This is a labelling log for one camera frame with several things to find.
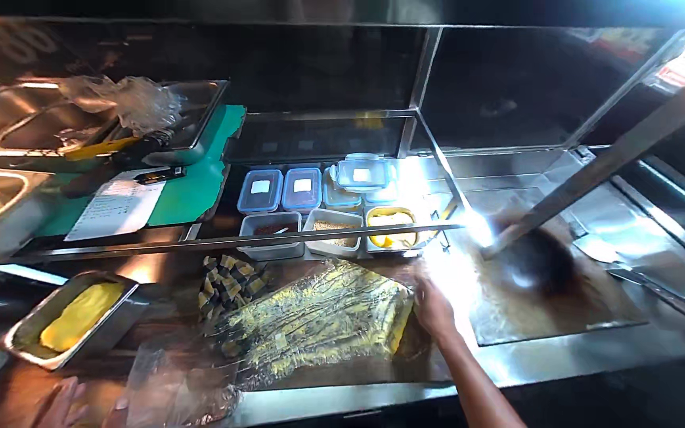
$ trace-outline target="paper menu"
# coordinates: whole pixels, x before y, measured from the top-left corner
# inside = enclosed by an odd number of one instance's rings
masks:
[[[65,241],[121,235],[143,228],[166,182],[145,186],[134,181],[134,177],[165,169],[127,170],[103,184],[65,236]]]

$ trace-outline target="metal spatula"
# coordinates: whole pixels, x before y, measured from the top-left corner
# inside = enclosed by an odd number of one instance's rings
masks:
[[[647,278],[643,273],[635,272],[630,266],[621,263],[620,256],[612,247],[601,238],[595,235],[585,235],[572,242],[580,248],[588,257],[606,263],[605,270],[612,276],[627,279],[632,283],[637,283],[646,287],[663,302],[685,315],[685,296],[671,292],[665,287]]]

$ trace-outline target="checkered cloth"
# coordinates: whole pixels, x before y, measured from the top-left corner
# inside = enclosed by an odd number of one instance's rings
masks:
[[[223,254],[203,260],[205,279],[198,300],[201,319],[241,308],[268,292],[265,271]]]

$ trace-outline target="plastic food container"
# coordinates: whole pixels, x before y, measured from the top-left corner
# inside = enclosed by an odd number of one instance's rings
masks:
[[[297,211],[289,212],[269,212],[267,214],[253,214],[242,220],[240,236],[255,235],[255,230],[269,225],[280,225],[284,223],[298,223],[300,230],[301,216]],[[289,258],[299,258],[305,252],[302,242],[291,244],[268,245],[266,247],[237,247],[238,250],[247,254],[247,257],[255,260],[279,260]]]
[[[324,170],[322,200],[327,209],[334,211],[356,211],[361,206],[361,195],[335,187],[329,176],[329,168]]]
[[[341,223],[344,225],[354,225],[360,228],[364,225],[364,218],[356,214],[348,214],[347,212],[331,211],[328,209],[311,209],[308,214],[308,219],[305,221],[303,231],[314,229],[314,223],[317,221],[325,221],[330,223]],[[354,247],[344,247],[335,245],[331,242],[325,241],[308,241],[305,246],[311,253],[322,254],[325,256],[338,256],[341,258],[351,258],[356,256],[358,247],[361,245],[361,238],[356,238],[356,245]]]
[[[237,210],[242,214],[274,212],[279,208],[284,178],[278,169],[252,170],[242,183]]]
[[[367,204],[389,205],[398,200],[398,186],[395,181],[390,181],[385,189],[377,190],[373,193],[364,195]]]
[[[390,182],[384,160],[341,160],[330,172],[337,185],[349,191],[385,189]]]
[[[308,214],[321,206],[321,170],[318,168],[293,168],[287,171],[285,190],[281,195],[281,207],[287,211]]]
[[[419,216],[415,215],[415,213],[408,209],[408,208],[403,208],[400,206],[373,206],[372,208],[366,210],[366,214],[364,215],[364,218],[366,219],[366,225],[369,225],[369,219],[372,218],[373,216],[390,216],[395,214],[395,212],[404,212],[408,214],[414,222],[419,222],[420,218]],[[427,240],[425,239],[427,235],[424,232],[416,232],[416,244],[411,247],[411,248],[404,248],[404,247],[389,247],[389,248],[382,248],[382,247],[377,247],[371,239],[368,237],[366,238],[366,251],[370,253],[384,253],[384,252],[403,252],[403,251],[408,251],[408,250],[419,250],[424,248],[424,246],[427,244]]]

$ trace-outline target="container lid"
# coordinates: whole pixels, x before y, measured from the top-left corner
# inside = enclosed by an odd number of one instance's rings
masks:
[[[321,204],[321,170],[293,168],[287,171],[281,206],[285,209],[318,208]]]
[[[385,189],[367,193],[364,196],[368,203],[391,203],[398,199],[398,187],[395,181],[391,181]]]
[[[278,169],[252,170],[242,183],[237,209],[240,212],[275,211],[279,208],[284,178]]]
[[[386,188],[390,182],[384,160],[341,160],[337,162],[337,184],[340,187]]]
[[[324,170],[323,201],[327,206],[358,206],[361,205],[361,195],[335,187],[327,168]]]

